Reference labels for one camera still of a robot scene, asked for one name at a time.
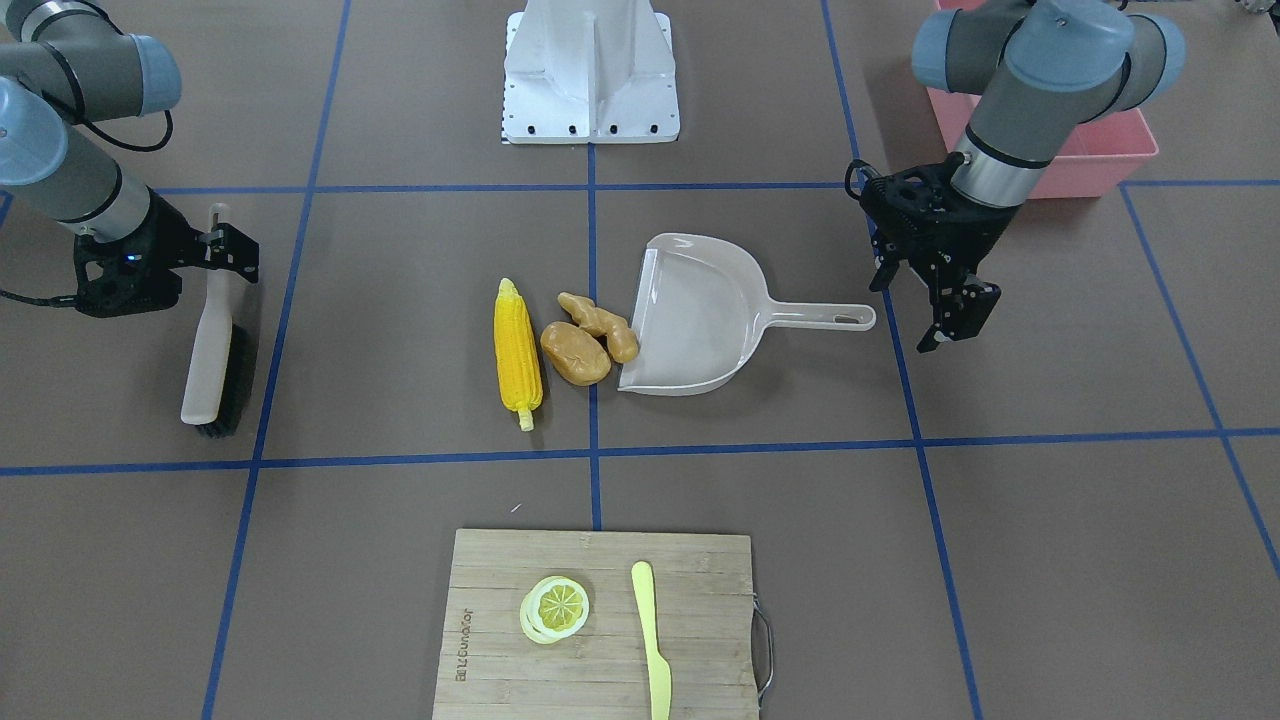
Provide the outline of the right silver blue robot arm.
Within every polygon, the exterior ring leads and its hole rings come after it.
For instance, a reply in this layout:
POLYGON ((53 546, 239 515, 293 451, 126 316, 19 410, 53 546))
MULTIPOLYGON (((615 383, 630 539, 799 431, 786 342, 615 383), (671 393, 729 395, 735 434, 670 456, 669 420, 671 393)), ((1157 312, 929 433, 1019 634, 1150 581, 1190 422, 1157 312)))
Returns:
POLYGON ((3 297, 113 318, 173 307, 182 268, 257 282, 256 241, 224 219, 192 227, 104 150, 102 122, 166 115, 180 101, 172 51, 91 1, 5 1, 3 24, 3 191, 73 233, 77 283, 51 299, 3 297))

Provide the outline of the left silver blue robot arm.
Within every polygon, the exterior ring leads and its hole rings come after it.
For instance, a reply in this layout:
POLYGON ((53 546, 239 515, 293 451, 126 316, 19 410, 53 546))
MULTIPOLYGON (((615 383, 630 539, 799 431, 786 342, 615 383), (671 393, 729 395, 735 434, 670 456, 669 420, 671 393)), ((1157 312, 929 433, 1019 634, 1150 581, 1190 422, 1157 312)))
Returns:
POLYGON ((987 1, 925 19, 914 76, 975 95, 975 110, 942 161, 883 174, 854 159, 845 174, 873 225, 870 290, 887 290, 902 264, 928 288, 919 352, 980 333, 1001 291, 978 268, 1070 133, 1160 96, 1187 58, 1174 20, 1103 1, 987 1))

